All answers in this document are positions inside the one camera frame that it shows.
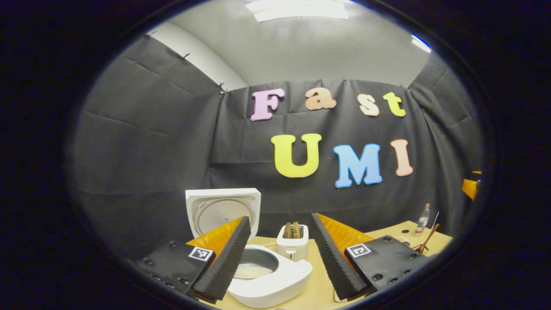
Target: foam letter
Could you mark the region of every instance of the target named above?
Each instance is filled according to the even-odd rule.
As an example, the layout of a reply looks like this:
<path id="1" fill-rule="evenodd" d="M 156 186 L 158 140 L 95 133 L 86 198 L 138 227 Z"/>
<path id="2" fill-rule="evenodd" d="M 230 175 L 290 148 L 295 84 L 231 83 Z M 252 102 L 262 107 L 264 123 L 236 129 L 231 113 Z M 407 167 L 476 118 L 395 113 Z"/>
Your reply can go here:
<path id="1" fill-rule="evenodd" d="M 288 178 L 303 178 L 314 173 L 320 163 L 317 144 L 321 140 L 321 135 L 317 133 L 307 133 L 302 135 L 302 140 L 306 142 L 306 154 L 308 159 L 302 166 L 293 164 L 291 145 L 295 142 L 293 135 L 278 135 L 272 137 L 272 143 L 275 146 L 274 161 L 277 171 Z"/>
<path id="2" fill-rule="evenodd" d="M 382 181 L 379 173 L 379 145 L 371 143 L 364 147 L 361 159 L 358 159 L 356 153 L 350 145 L 337 145 L 333 151 L 339 156 L 339 179 L 335 182 L 338 188 L 346 188 L 352 185 L 348 172 L 356 184 L 361 183 L 361 177 L 366 174 L 364 183 L 374 184 Z"/>
<path id="3" fill-rule="evenodd" d="M 251 115 L 251 121 L 269 120 L 272 113 L 268 111 L 268 107 L 272 108 L 272 111 L 277 109 L 278 97 L 285 96 L 285 91 L 283 88 L 262 90 L 252 93 L 252 96 L 255 97 L 255 113 Z"/>
<path id="4" fill-rule="evenodd" d="M 359 94 L 358 102 L 360 103 L 360 110 L 364 115 L 379 115 L 379 107 L 375 105 L 375 99 L 372 95 Z"/>
<path id="5" fill-rule="evenodd" d="M 396 159 L 398 160 L 396 175 L 399 177 L 410 175 L 413 172 L 413 168 L 409 165 L 408 149 L 406 147 L 408 141 L 398 139 L 390 142 L 390 145 L 396 150 Z"/>
<path id="6" fill-rule="evenodd" d="M 327 88 L 317 87 L 312 88 L 306 92 L 308 98 L 304 105 L 309 110 L 319 110 L 321 108 L 330 109 L 337 105 L 337 101 L 333 100 L 331 92 Z"/>
<path id="7" fill-rule="evenodd" d="M 403 117 L 406 114 L 406 111 L 401 109 L 398 105 L 399 102 L 402 102 L 402 99 L 400 97 L 396 97 L 393 92 L 384 95 L 382 98 L 388 101 L 390 110 L 394 115 Z"/>

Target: white wall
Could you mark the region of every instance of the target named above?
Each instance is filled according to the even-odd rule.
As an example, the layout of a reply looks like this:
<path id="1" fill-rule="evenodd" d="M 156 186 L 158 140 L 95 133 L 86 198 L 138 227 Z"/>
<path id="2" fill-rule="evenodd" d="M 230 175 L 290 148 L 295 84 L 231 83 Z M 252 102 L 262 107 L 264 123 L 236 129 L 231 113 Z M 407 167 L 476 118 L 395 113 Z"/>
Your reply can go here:
<path id="1" fill-rule="evenodd" d="M 235 73 L 216 53 L 193 35 L 171 23 L 164 23 L 149 31 L 152 37 L 173 49 L 181 56 L 190 53 L 186 60 L 196 66 L 222 88 L 234 90 L 247 87 L 247 83 Z"/>

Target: black fabric backdrop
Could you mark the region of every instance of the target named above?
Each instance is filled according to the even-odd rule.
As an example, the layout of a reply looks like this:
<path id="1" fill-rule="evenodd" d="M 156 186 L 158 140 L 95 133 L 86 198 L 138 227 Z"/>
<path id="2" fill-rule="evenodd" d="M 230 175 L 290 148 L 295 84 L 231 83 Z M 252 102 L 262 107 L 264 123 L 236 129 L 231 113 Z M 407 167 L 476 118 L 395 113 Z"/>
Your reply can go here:
<path id="1" fill-rule="evenodd" d="M 457 76 L 434 54 L 406 89 L 346 80 L 287 81 L 220 95 L 217 84 L 153 38 L 129 47 L 98 79 L 80 115 L 73 144 L 75 189 L 98 233 L 126 257 L 146 255 L 169 239 L 191 239 L 186 189 L 257 188 L 259 236 L 274 237 L 289 221 L 320 212 L 361 231 L 416 221 L 426 202 L 441 211 L 440 231 L 454 235 L 469 212 L 463 178 L 480 170 L 481 137 L 474 107 Z M 328 88 L 337 105 L 310 111 L 305 92 Z M 270 120 L 251 121 L 252 93 L 283 88 Z M 404 117 L 382 96 L 402 99 Z M 356 96 L 380 109 L 365 116 Z M 306 162 L 305 133 L 319 133 L 320 165 L 287 178 L 274 165 L 274 135 L 290 134 L 293 161 Z M 413 173 L 398 177 L 390 142 L 408 141 Z M 382 182 L 335 187 L 336 145 L 358 156 L 377 143 Z"/>

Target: bottle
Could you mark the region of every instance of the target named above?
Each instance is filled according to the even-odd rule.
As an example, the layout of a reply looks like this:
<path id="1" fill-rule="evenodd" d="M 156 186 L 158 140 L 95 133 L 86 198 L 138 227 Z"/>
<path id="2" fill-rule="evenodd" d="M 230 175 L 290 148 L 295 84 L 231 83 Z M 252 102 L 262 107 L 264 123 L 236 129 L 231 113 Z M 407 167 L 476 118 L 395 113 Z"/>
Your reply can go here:
<path id="1" fill-rule="evenodd" d="M 426 204 L 425 209 L 423 210 L 423 213 L 421 213 L 421 217 L 419 218 L 419 223 L 417 223 L 417 228 L 415 228 L 415 233 L 413 234 L 415 237 L 419 237 L 423 230 L 425 230 L 425 226 L 429 222 L 429 216 L 430 204 Z"/>

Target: wooden table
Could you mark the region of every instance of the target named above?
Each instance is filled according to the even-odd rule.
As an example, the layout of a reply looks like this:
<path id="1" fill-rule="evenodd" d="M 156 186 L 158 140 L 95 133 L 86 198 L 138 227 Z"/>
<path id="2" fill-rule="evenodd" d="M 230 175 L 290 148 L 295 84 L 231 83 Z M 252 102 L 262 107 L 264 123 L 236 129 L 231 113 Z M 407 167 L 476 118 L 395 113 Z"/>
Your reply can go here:
<path id="1" fill-rule="evenodd" d="M 408 239 L 412 245 L 422 244 L 428 235 L 430 234 L 430 229 L 425 229 L 424 232 L 419 237 L 414 237 L 413 232 L 415 231 L 416 224 L 411 221 L 403 222 L 391 227 L 383 228 L 377 231 L 367 232 L 366 234 L 372 237 L 373 239 L 380 238 L 382 236 L 390 235 L 395 238 L 404 237 Z M 408 233 L 402 233 L 403 230 L 409 230 Z M 435 232 L 427 243 L 429 248 L 428 252 L 424 252 L 424 255 L 431 256 L 441 252 L 446 245 L 451 241 L 451 237 Z M 275 238 L 267 237 L 254 237 L 247 244 L 271 244 L 275 243 Z M 269 246 L 269 249 L 275 251 L 275 245 Z M 323 265 L 323 261 L 318 251 L 317 244 L 313 239 L 308 240 L 308 262 L 312 264 L 313 270 L 310 274 L 310 279 L 306 285 L 306 289 L 295 298 L 288 300 L 284 303 L 281 303 L 275 307 L 265 308 L 268 310 L 273 309 L 284 309 L 284 310 L 304 310 L 304 309 L 317 309 L 317 310 L 331 310 L 345 306 L 346 304 L 357 301 L 344 301 L 336 302 L 334 301 L 334 288 L 331 284 L 329 276 Z M 234 309 L 254 309 L 245 306 L 244 304 L 237 301 L 232 295 L 226 293 L 222 301 L 218 301 L 216 305 L 209 304 L 210 306 L 215 306 L 222 310 L 234 310 Z"/>

